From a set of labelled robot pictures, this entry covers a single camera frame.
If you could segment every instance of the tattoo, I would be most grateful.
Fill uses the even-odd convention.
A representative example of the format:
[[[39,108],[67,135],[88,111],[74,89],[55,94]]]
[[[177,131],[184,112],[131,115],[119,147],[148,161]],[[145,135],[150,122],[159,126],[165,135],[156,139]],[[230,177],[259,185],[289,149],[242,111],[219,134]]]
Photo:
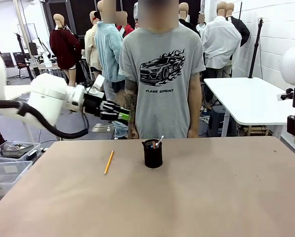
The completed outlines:
[[[136,82],[126,79],[125,85],[125,102],[124,108],[130,110],[129,121],[128,121],[128,139],[137,138],[134,137],[136,134],[134,133],[135,126],[135,113],[136,113],[136,104],[137,104],[137,94],[138,94],[138,85]]]

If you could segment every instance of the storage box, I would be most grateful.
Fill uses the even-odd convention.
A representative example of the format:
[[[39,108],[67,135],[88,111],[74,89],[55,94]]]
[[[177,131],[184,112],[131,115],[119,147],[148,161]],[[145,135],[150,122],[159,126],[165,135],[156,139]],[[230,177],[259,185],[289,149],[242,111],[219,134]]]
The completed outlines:
[[[2,150],[5,144],[7,143],[16,143],[16,144],[23,144],[23,145],[33,145],[33,148],[25,153],[21,158],[5,158],[3,157]],[[31,160],[32,158],[39,157],[41,155],[41,144],[40,143],[30,143],[30,142],[14,142],[14,141],[7,141],[0,145],[0,162],[15,162],[15,161],[24,161],[24,160]]]
[[[0,200],[32,166],[32,161],[0,163]]]

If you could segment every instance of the gray t-shirt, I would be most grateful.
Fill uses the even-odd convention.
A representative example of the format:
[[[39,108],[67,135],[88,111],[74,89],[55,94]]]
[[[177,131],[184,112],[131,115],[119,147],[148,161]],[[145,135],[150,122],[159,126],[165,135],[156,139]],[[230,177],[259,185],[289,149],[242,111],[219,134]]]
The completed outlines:
[[[189,80],[206,69],[199,36],[180,24],[165,34],[138,28],[124,38],[119,64],[119,74],[138,84],[139,137],[186,138]]]

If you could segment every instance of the white wall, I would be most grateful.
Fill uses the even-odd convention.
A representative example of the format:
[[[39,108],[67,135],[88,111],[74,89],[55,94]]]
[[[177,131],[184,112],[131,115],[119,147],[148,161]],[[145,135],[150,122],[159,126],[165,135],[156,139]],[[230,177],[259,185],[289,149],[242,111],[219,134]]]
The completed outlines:
[[[38,36],[43,42],[47,42],[49,39],[48,29],[44,21],[43,12],[39,0],[34,2],[27,2],[22,0],[24,13],[26,16],[27,23],[34,23]],[[10,52],[13,57],[13,52],[20,52],[20,46],[15,33],[18,33],[17,25],[18,17],[15,11],[13,1],[5,1],[0,3],[0,51],[2,53]],[[14,76],[19,73],[17,68],[8,68],[7,75]]]
[[[206,20],[216,17],[216,5],[221,0],[206,0]],[[238,18],[240,5],[243,2],[241,20],[251,32],[249,41],[241,48],[242,63],[233,70],[234,77],[248,76],[253,49],[258,30],[258,18],[262,17],[264,24],[260,34],[261,67],[263,79],[282,89],[291,87],[280,75],[282,55],[295,46],[295,0],[229,0],[235,5],[233,16]],[[253,75],[261,78],[259,49],[256,56]]]

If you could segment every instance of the brown table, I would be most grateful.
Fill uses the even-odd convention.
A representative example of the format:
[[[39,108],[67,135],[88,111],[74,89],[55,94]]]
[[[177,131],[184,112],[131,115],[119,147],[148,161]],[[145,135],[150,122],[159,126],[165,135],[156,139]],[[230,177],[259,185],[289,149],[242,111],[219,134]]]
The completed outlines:
[[[158,169],[142,150],[55,143],[0,202],[0,237],[295,237],[295,155],[278,139],[164,140]]]

